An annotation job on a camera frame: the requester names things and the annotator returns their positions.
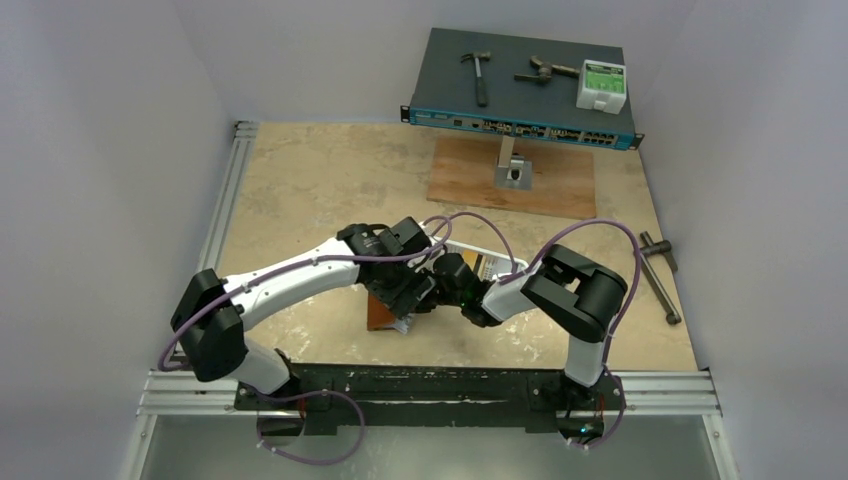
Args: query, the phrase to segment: plywood board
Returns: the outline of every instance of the plywood board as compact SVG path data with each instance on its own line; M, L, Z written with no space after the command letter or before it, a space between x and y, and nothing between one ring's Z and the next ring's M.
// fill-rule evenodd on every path
M532 190L495 187L499 141L439 138L427 200L580 220L597 215L591 153L538 141L515 147L533 162Z

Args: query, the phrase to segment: white wall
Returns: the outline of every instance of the white wall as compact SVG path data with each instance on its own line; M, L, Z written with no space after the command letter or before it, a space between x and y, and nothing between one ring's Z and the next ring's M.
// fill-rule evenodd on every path
M398 121L431 27L624 47L634 108L695 0L175 0L227 111Z
M702 0L640 127L744 478L845 478L848 5Z
M0 65L0 478L114 478L230 121L167 0L2 0Z

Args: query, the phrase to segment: beige work surface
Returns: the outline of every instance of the beige work surface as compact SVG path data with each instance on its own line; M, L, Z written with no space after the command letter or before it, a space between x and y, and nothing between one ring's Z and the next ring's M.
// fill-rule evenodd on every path
M474 135L409 125L263 124L245 175L219 273L255 270L312 249L350 223L392 225L466 210L425 199L437 135ZM599 217L661 238L635 152L592 150ZM529 260L573 220L468 208L494 221L517 256ZM455 221L455 240L503 251L497 236L472 218ZM563 242L630 281L626 237L590 226ZM668 267L655 268L677 300ZM267 319L248 335L300 362L378 365L562 367L568 336L538 310L481 329L455 308L416 317L409 334L366 331L366 292L326 292ZM647 282L616 333L610 366L618 370L694 370L685 322L669 326Z

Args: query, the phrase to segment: green label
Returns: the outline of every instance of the green label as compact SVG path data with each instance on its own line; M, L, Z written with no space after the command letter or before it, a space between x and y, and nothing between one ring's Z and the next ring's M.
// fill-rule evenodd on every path
M586 64L586 87L610 93L624 93L624 69Z

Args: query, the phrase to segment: white box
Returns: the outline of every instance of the white box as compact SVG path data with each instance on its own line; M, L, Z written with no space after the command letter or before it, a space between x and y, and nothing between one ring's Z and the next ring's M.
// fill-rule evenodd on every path
M627 100L624 65L584 60L577 88L577 108L618 114Z

